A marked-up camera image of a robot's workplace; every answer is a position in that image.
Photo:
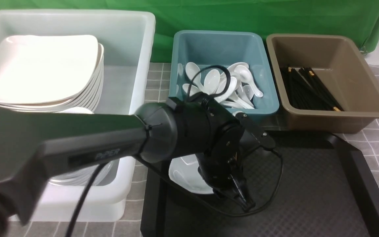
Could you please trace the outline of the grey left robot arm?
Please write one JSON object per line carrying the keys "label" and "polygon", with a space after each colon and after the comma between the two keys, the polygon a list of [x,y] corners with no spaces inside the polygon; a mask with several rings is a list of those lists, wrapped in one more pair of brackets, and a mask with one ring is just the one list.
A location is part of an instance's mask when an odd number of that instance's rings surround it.
{"label": "grey left robot arm", "polygon": [[[27,224],[50,178],[95,166],[72,214],[73,233],[96,176],[111,161],[131,156],[170,186],[227,217],[246,217],[256,207],[243,174],[243,159],[259,147],[275,151],[275,141],[247,114],[227,111],[215,96],[199,92],[184,101],[143,104],[134,115],[26,113],[0,107],[0,237],[9,218]],[[215,194],[243,210],[230,214],[171,182],[153,164],[195,154],[199,173]]]}

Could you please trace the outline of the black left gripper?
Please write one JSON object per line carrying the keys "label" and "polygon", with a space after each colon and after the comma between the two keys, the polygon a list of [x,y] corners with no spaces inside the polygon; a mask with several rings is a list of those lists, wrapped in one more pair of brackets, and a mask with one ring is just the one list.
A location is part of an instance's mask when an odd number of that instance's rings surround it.
{"label": "black left gripper", "polygon": [[209,121],[212,143],[204,153],[196,155],[199,174],[220,198],[233,201],[245,212],[263,211],[274,200],[277,188],[265,204],[255,207],[243,174],[244,155],[240,146],[250,146],[248,155],[258,148],[277,154],[274,139],[244,112],[212,115]]}

